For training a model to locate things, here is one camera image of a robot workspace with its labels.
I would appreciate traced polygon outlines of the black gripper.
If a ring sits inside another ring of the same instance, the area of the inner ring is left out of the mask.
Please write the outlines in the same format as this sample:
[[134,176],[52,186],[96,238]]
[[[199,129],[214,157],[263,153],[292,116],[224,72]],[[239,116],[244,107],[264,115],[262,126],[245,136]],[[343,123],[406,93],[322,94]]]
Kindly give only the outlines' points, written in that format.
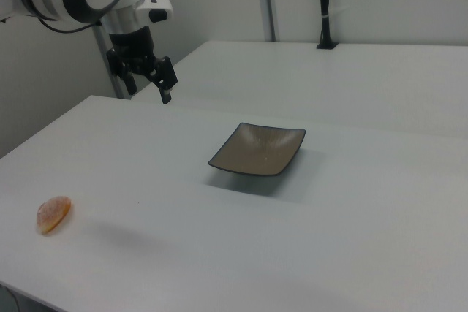
[[112,48],[107,52],[111,74],[119,77],[133,96],[137,86],[133,72],[149,77],[159,89],[163,104],[172,100],[171,91],[178,78],[169,57],[156,58],[154,42],[149,26],[144,26],[128,34],[110,34]]

